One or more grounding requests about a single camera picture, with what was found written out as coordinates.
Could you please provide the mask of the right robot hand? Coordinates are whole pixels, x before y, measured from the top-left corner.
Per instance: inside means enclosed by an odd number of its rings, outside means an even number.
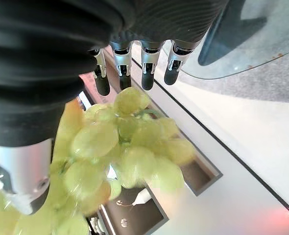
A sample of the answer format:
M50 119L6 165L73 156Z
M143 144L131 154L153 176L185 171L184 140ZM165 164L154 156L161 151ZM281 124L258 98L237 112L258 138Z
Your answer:
M164 81L175 83L224 0L0 0L0 191L21 213L36 213L50 186L49 165L67 102L80 75L108 82L101 50L111 46L120 87L130 85L133 41L142 43L142 86L172 40Z

